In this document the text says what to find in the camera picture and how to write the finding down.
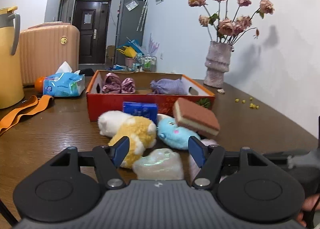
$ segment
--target refrigerator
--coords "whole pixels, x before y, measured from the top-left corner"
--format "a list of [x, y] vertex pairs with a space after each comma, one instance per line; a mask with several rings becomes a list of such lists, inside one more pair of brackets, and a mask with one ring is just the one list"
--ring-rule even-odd
[[[137, 31], [138, 23], [141, 17], [144, 1], [134, 0], [138, 6], [129, 11], [126, 7], [127, 4], [131, 3], [132, 0], [121, 0], [120, 12], [118, 14], [117, 32], [116, 32], [116, 47], [125, 44], [130, 40], [137, 40], [139, 45], [142, 45], [144, 25], [142, 31], [140, 31], [142, 20]], [[115, 53], [115, 64], [125, 65], [125, 56], [116, 50]]]

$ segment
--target suitcase logo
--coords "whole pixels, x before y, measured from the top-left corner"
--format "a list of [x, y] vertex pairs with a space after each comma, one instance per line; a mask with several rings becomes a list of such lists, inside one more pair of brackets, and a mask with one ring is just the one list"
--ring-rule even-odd
[[66, 44], [67, 43], [67, 38], [66, 37], [63, 37], [63, 38], [61, 38], [61, 44]]

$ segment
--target pink suitcase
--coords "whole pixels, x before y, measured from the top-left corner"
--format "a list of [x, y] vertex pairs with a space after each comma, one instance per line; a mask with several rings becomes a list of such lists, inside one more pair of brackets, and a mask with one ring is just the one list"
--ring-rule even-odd
[[18, 49], [23, 85], [55, 74], [66, 61], [73, 71], [79, 67], [80, 32], [70, 23], [48, 22], [20, 32]]

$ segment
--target gray handle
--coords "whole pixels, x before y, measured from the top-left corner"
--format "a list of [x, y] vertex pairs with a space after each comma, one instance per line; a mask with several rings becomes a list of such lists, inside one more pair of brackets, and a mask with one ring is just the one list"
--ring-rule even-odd
[[11, 55], [15, 55], [18, 47], [18, 42], [19, 42], [19, 35], [20, 35], [20, 15], [19, 14], [12, 14], [8, 16], [8, 21], [10, 20], [16, 20], [15, 28], [14, 28], [14, 38], [13, 38], [13, 43], [12, 43], [12, 48], [11, 48]]

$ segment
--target yellow thermos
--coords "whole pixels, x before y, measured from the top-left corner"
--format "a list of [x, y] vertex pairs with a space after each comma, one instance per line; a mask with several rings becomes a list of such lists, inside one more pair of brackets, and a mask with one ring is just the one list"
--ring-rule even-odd
[[15, 14], [15, 10], [16, 6], [0, 9], [0, 109], [10, 107], [24, 97], [17, 51], [20, 15]]

